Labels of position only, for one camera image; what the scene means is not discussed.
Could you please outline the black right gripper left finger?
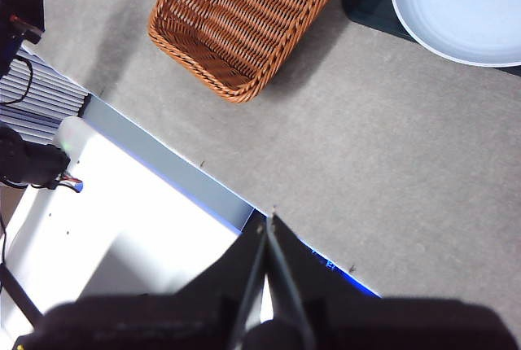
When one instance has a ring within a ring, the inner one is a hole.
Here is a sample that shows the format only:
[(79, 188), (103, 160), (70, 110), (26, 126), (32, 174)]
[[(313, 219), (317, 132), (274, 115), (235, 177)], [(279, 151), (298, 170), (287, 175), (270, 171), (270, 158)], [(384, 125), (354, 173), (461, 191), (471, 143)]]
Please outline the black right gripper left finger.
[(18, 349), (233, 349), (262, 288), (266, 219), (250, 219), (212, 265), (170, 294), (100, 295), (61, 304)]

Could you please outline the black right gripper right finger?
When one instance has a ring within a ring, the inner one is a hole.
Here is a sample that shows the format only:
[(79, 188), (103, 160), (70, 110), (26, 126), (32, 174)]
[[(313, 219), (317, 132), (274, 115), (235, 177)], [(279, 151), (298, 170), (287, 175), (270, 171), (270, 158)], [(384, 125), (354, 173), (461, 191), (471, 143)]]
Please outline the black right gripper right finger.
[(454, 299), (380, 298), (327, 268), (277, 217), (266, 221), (274, 314), (307, 349), (516, 349), (491, 308)]

